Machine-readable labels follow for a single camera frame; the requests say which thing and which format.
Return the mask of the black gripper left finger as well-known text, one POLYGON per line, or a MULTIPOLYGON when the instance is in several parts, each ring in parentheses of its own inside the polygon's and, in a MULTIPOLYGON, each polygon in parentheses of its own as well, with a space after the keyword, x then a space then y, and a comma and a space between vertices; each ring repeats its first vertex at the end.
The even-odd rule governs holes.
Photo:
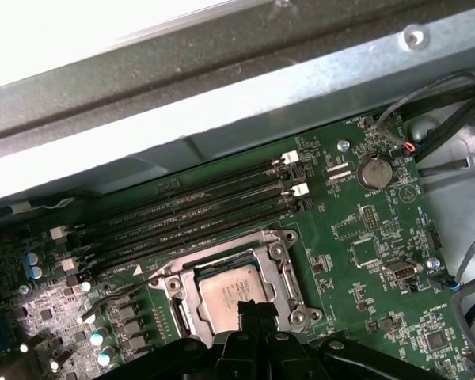
POLYGON ((182 338, 116 370, 118 379, 269 379, 265 338, 270 304, 238 303, 238 330, 219 333, 208 347, 182 338))

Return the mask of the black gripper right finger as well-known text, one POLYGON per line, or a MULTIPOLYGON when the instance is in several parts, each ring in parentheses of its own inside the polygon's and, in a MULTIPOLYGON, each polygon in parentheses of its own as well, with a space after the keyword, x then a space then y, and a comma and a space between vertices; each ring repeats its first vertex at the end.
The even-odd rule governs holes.
POLYGON ((266 374, 263 379, 440 379, 433 370, 377 351, 343 336, 328 336, 317 347, 278 329, 270 302, 255 305, 266 374))

